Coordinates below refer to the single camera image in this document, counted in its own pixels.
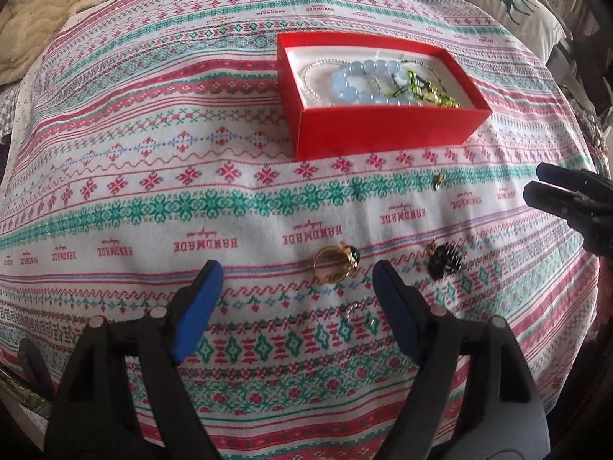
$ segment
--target blue foam pad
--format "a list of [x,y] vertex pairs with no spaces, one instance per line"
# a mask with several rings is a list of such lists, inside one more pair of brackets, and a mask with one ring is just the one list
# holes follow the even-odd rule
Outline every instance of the blue foam pad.
[[220,298],[223,283],[224,270],[221,264],[217,263],[177,324],[177,339],[172,350],[172,357],[177,365],[195,353]]

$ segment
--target small gold charm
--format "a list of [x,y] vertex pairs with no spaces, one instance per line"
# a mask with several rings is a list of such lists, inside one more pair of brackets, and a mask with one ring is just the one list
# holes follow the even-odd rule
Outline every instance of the small gold charm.
[[426,252],[428,253],[428,256],[431,256],[434,254],[434,252],[436,251],[436,240],[432,239],[428,242],[428,247],[426,248]]
[[445,181],[445,175],[443,175],[442,173],[436,175],[434,177],[434,190],[438,190],[442,185],[443,182]]

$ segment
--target patterned blanket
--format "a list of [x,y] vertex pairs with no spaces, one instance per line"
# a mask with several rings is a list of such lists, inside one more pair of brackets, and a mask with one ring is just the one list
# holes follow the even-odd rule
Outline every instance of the patterned blanket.
[[[296,163],[276,36],[311,30],[445,47],[493,115],[462,146]],[[371,458],[415,376],[372,290],[373,265],[388,259],[429,303],[507,318],[554,404],[593,317],[597,262],[522,189],[540,161],[592,163],[549,72],[481,10],[116,0],[64,29],[36,67],[2,187],[5,362],[28,336],[59,380],[88,317],[142,316],[217,259],[223,296],[179,371],[225,458]],[[461,273],[430,279],[432,239],[465,250]],[[359,271],[322,286],[311,258],[340,240],[360,249]],[[143,431],[160,440],[137,360],[129,370]],[[462,359],[440,440],[466,375]]]

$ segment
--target jewelry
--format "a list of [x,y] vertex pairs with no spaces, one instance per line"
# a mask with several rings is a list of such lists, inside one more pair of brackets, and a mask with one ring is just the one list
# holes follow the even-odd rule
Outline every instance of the jewelry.
[[[340,273],[333,276],[324,276],[320,274],[320,269],[324,267],[323,263],[325,256],[335,254],[343,257],[343,262],[346,261],[346,265]],[[337,284],[347,278],[348,274],[357,270],[357,265],[360,262],[360,252],[353,246],[347,245],[345,242],[341,242],[340,246],[332,245],[321,249],[313,258],[313,271],[315,277],[321,283]]]
[[413,70],[406,69],[406,72],[405,72],[406,83],[405,84],[399,84],[398,82],[398,78],[400,76],[399,74],[392,75],[393,82],[396,85],[396,87],[398,87],[398,92],[410,91],[417,98],[421,100],[425,100],[426,102],[430,102],[431,104],[435,104],[441,107],[453,107],[453,108],[460,107],[460,104],[458,104],[456,99],[447,93],[447,90],[445,90],[445,87],[444,87],[443,82],[441,81],[441,78],[438,76],[438,74],[436,74],[434,69],[432,69],[428,64],[425,64],[424,62],[409,61],[409,60],[403,60],[403,61],[400,61],[400,63],[401,64],[417,64],[418,66],[425,67],[434,75],[434,77],[436,78],[436,81],[438,81],[440,85],[440,89],[435,87],[431,81],[428,81],[428,79],[424,79],[421,76],[419,76]]
[[434,254],[434,251],[436,251],[436,248],[438,247],[436,240],[432,239],[428,242],[428,247],[425,249],[426,253],[428,253],[428,256],[431,256]]
[[[345,312],[343,313],[343,318],[351,324],[354,324],[354,319],[351,317],[351,314],[357,309],[364,309],[364,301],[354,302],[347,306]],[[376,323],[375,317],[370,319],[369,327],[372,327]]]
[[434,177],[434,190],[438,190],[442,185],[443,182],[445,181],[445,175],[443,175],[442,173],[437,174]]
[[442,279],[446,274],[457,273],[462,269],[462,255],[455,244],[445,243],[430,253],[428,273],[434,280]]
[[[302,85],[304,90],[319,104],[332,105],[330,102],[324,102],[322,97],[311,88],[308,78],[314,68],[329,64],[340,66],[338,70],[330,75],[330,96],[333,100],[346,104],[358,103],[359,105],[414,105],[417,103],[415,96],[411,92],[405,92],[404,95],[383,94],[381,82],[376,75],[390,73],[390,71],[400,71],[400,65],[397,61],[349,62],[339,59],[323,59],[312,63],[302,71]],[[359,92],[356,88],[349,86],[347,77],[360,75],[366,76],[373,92]]]
[[400,71],[400,64],[397,61],[364,61],[344,64],[330,75],[330,90],[332,97],[345,104],[358,105],[411,105],[415,101],[413,96],[393,98],[381,93],[381,86],[377,82],[378,93],[368,91],[358,91],[349,85],[347,80],[350,76],[369,75],[376,81],[376,75],[397,74]]

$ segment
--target deer print pillow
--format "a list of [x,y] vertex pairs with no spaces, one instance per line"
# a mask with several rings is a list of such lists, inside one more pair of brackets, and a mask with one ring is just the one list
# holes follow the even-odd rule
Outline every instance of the deer print pillow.
[[537,0],[467,0],[514,34],[545,64],[565,36],[558,19]]

